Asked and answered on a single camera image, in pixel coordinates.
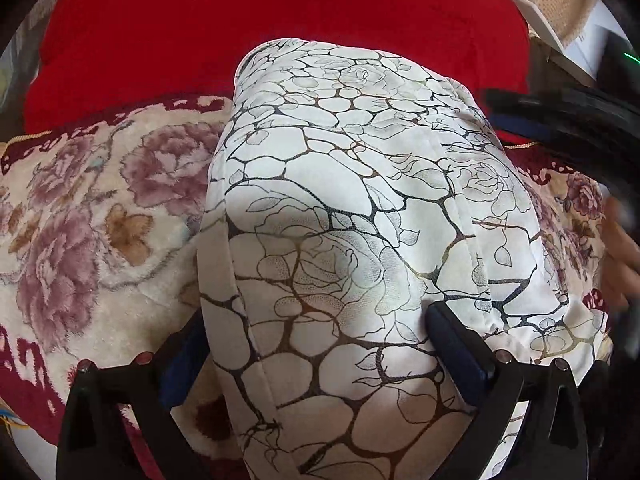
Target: green light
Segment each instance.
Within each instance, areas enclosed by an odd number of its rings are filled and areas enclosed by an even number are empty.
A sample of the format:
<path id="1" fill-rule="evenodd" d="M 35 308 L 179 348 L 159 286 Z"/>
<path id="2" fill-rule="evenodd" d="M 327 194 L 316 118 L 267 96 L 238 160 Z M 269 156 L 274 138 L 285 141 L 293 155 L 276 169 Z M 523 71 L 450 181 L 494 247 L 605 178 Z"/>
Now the green light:
<path id="1" fill-rule="evenodd" d="M 631 54 L 627 54 L 625 52 L 625 56 L 627 56 L 629 59 L 633 59 L 636 63 L 640 63 L 640 59 L 638 59 L 637 57 L 633 57 Z"/>

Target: pink rose print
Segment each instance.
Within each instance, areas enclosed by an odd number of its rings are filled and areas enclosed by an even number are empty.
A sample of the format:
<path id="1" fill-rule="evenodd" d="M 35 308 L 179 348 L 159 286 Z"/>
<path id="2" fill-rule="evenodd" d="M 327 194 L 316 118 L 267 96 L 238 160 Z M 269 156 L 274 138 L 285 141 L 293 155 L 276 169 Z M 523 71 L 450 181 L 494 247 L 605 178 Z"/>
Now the pink rose print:
<path id="1" fill-rule="evenodd" d="M 602 195 L 598 185 L 581 173 L 573 173 L 567 178 L 567 196 L 564 202 L 565 211 L 569 211 L 571 204 L 582 216 L 591 220 L 600 218 L 602 214 Z"/>
<path id="2" fill-rule="evenodd" d="M 222 124 L 164 126 L 142 139 L 120 170 L 136 204 L 164 204 L 176 216 L 200 218 L 207 193 L 207 170 Z"/>
<path id="3" fill-rule="evenodd" d="M 45 352 L 81 333 L 91 319 L 98 269 L 88 212 L 62 210 L 31 245 L 16 301 Z"/>
<path id="4" fill-rule="evenodd" d="M 42 208 L 64 195 L 74 184 L 91 151 L 89 136 L 67 142 L 49 164 L 35 171 L 29 183 L 29 208 Z"/>
<path id="5" fill-rule="evenodd" d="M 532 187 L 529 187 L 525 182 L 522 183 L 524 188 L 529 193 L 533 209 L 538 217 L 540 223 L 540 229 L 543 231 L 553 230 L 556 231 L 560 222 L 560 217 L 555 209 L 545 203 Z"/>
<path id="6" fill-rule="evenodd" d="M 591 240 L 596 237 L 595 233 L 589 226 L 589 223 L 579 221 L 574 218 L 571 229 L 565 229 L 564 233 L 566 234 L 569 242 L 574 246 L 575 252 L 577 253 L 582 266 L 586 267 L 589 265 L 589 259 L 593 254 Z"/>
<path id="7" fill-rule="evenodd" d="M 542 231 L 542 245 L 546 249 L 546 253 L 554 266 L 554 269 L 558 273 L 558 283 L 563 292 L 568 290 L 568 285 L 566 282 L 566 267 L 565 267 L 565 259 L 562 257 L 562 253 L 552 234 L 548 232 Z"/>
<path id="8" fill-rule="evenodd" d="M 607 304 L 604 302 L 604 298 L 602 297 L 602 292 L 599 288 L 594 288 L 591 290 L 589 294 L 587 294 L 584 298 L 582 298 L 582 302 L 588 308 L 596 308 L 597 310 L 601 310 L 603 312 L 609 312 L 609 308 Z"/>

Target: finger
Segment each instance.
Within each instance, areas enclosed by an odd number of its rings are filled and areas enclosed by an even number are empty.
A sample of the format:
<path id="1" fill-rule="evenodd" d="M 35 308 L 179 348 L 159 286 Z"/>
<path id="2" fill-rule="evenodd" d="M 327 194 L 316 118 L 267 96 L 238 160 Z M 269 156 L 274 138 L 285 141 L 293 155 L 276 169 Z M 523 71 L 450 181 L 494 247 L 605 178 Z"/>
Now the finger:
<path id="1" fill-rule="evenodd" d="M 615 260 L 640 270 L 640 248 L 631 236 L 616 222 L 619 213 L 618 201 L 610 198 L 605 205 L 606 220 L 602 227 L 602 241 Z"/>
<path id="2" fill-rule="evenodd" d="M 611 314 L 623 312 L 628 308 L 629 303 L 626 298 L 607 281 L 604 275 L 600 282 L 600 292 Z"/>
<path id="3" fill-rule="evenodd" d="M 620 224 L 625 231 L 632 232 L 636 229 L 636 218 L 631 204 L 609 197 L 603 212 L 605 218 Z"/>
<path id="4" fill-rule="evenodd" d="M 629 298 L 640 296 L 640 275 L 620 260 L 606 256 L 602 281 L 611 291 Z"/>

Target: red fabric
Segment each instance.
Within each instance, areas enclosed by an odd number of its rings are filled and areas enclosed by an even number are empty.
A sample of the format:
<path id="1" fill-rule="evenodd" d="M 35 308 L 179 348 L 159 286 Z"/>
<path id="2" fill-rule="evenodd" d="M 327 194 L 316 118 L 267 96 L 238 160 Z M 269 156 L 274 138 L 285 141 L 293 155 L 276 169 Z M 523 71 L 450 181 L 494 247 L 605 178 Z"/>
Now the red fabric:
<path id="1" fill-rule="evenodd" d="M 51 384 L 40 346 L 21 337 L 14 347 L 10 341 L 0 326 L 2 400 L 42 438 L 56 444 L 65 404 Z"/>
<path id="2" fill-rule="evenodd" d="M 282 37 L 387 50 L 476 94 L 526 91 L 527 27 L 510 0 L 59 0 L 26 131 L 169 93 L 231 96 L 244 54 Z"/>
<path id="3" fill-rule="evenodd" d="M 505 132 L 503 130 L 496 130 L 495 134 L 503 144 L 529 144 L 531 142 L 531 139 L 527 139 L 510 132 Z"/>

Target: metal screw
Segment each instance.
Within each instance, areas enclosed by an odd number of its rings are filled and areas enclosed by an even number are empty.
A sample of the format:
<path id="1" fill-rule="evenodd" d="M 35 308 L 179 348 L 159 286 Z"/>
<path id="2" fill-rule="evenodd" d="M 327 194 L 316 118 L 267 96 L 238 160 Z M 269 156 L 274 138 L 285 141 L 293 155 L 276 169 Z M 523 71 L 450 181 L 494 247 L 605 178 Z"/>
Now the metal screw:
<path id="1" fill-rule="evenodd" d="M 139 365 L 147 365 L 154 358 L 153 352 L 140 352 L 133 361 Z"/>
<path id="2" fill-rule="evenodd" d="M 569 369 L 569 363 L 564 359 L 562 359 L 561 357 L 554 359 L 554 364 L 556 365 L 557 368 L 559 368 L 563 372 Z"/>
<path id="3" fill-rule="evenodd" d="M 88 372 L 92 366 L 94 366 L 94 362 L 89 359 L 81 359 L 78 361 L 79 372 Z"/>
<path id="4" fill-rule="evenodd" d="M 495 358 L 498 359 L 499 362 L 506 365 L 513 361 L 513 355 L 508 350 L 500 349 L 495 351 Z"/>

